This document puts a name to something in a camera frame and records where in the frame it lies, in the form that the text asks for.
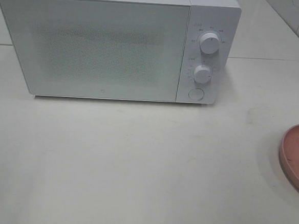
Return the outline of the round white door button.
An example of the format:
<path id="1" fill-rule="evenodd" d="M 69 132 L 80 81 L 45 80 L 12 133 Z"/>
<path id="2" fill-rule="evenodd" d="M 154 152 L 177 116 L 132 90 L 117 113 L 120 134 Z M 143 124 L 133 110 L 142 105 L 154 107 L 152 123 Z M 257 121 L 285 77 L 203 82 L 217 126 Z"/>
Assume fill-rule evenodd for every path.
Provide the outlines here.
<path id="1" fill-rule="evenodd" d="M 204 97 L 204 91 L 200 88 L 194 88 L 189 91 L 188 96 L 191 100 L 201 101 Z"/>

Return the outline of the pink round plate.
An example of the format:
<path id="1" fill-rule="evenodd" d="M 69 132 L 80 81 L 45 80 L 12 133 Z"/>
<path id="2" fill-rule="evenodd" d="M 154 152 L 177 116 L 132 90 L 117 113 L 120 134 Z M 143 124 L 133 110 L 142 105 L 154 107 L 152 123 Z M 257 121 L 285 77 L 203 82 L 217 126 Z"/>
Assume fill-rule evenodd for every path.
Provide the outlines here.
<path id="1" fill-rule="evenodd" d="M 282 136 L 279 160 L 287 180 L 299 192 L 299 124 L 289 128 Z"/>

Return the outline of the white microwave door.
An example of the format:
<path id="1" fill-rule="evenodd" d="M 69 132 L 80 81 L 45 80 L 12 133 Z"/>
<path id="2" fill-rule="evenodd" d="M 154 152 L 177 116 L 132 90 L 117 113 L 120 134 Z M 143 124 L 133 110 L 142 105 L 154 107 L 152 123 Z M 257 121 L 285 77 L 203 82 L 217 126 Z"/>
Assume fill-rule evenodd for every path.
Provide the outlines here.
<path id="1" fill-rule="evenodd" d="M 31 94 L 176 98 L 188 6 L 0 0 Z"/>

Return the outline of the white lower timer knob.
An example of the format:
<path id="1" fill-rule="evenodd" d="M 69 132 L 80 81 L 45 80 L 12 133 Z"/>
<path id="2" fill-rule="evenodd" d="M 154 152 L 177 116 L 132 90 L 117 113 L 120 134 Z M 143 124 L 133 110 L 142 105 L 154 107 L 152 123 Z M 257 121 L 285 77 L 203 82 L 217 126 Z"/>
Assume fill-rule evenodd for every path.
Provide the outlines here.
<path id="1" fill-rule="evenodd" d="M 194 69 L 193 79 L 195 83 L 206 84 L 211 80 L 212 75 L 213 70 L 210 66 L 199 65 Z"/>

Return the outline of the white upper power knob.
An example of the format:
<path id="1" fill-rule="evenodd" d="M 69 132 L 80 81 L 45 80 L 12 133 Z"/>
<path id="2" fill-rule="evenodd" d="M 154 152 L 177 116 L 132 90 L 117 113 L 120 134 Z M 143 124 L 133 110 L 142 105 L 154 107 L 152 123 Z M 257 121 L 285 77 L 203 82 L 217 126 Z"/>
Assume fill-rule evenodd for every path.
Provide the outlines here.
<path id="1" fill-rule="evenodd" d="M 220 43 L 220 35 L 215 31 L 205 32 L 199 37 L 200 50 L 206 55 L 217 52 L 219 50 Z"/>

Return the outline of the white microwave oven body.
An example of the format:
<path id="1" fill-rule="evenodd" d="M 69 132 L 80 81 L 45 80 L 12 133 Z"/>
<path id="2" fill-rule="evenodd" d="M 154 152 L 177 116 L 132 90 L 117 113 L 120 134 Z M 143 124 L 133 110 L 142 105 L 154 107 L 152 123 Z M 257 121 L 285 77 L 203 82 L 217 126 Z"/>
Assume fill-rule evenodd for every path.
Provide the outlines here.
<path id="1" fill-rule="evenodd" d="M 180 75 L 177 87 L 176 103 L 198 103 L 212 104 L 215 101 L 218 90 L 218 83 L 223 74 L 225 63 L 230 52 L 233 38 L 237 29 L 241 9 L 237 3 L 230 4 L 196 4 L 192 0 L 92 0 L 99 2 L 121 2 L 150 5 L 172 5 L 188 6 L 189 16 L 185 35 L 184 51 L 181 61 Z M 201 52 L 199 46 L 199 37 L 209 31 L 215 31 L 220 35 L 221 43 L 219 50 L 213 54 L 207 55 Z M 194 82 L 193 73 L 197 66 L 210 66 L 213 70 L 211 80 L 205 84 Z M 194 88 L 200 88 L 204 91 L 204 97 L 201 101 L 191 100 L 188 96 L 189 91 Z M 107 98 L 88 98 L 88 99 L 107 99 Z"/>

